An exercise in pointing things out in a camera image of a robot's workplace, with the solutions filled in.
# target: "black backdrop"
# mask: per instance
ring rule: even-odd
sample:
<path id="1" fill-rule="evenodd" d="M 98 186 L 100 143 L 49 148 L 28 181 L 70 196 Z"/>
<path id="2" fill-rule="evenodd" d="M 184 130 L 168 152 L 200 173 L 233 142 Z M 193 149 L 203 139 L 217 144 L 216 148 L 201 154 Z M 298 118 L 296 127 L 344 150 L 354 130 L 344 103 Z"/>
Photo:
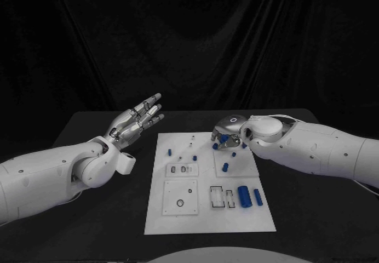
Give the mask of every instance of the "black backdrop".
<path id="1" fill-rule="evenodd" d="M 376 138 L 374 2 L 2 1 L 0 20 L 2 158 L 155 92 L 164 110 L 302 107 Z"/>

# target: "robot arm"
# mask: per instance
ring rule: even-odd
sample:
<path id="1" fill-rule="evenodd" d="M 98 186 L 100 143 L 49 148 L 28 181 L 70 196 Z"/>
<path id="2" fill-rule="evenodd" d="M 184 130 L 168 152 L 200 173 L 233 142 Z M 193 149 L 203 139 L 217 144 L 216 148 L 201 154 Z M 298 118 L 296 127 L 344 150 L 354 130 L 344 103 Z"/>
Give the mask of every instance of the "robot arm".
<path id="1" fill-rule="evenodd" d="M 164 115 L 152 117 L 155 94 L 113 119 L 103 136 L 39 151 L 0 164 L 0 223 L 31 216 L 102 186 L 113 172 L 129 174 L 135 158 L 119 152 Z"/>
<path id="2" fill-rule="evenodd" d="M 219 148 L 235 147 L 242 141 L 258 157 L 296 171 L 348 178 L 379 188 L 379 141 L 295 121 L 285 124 L 271 116 L 246 119 L 232 115 L 217 123 L 210 139 L 226 134 Z"/>

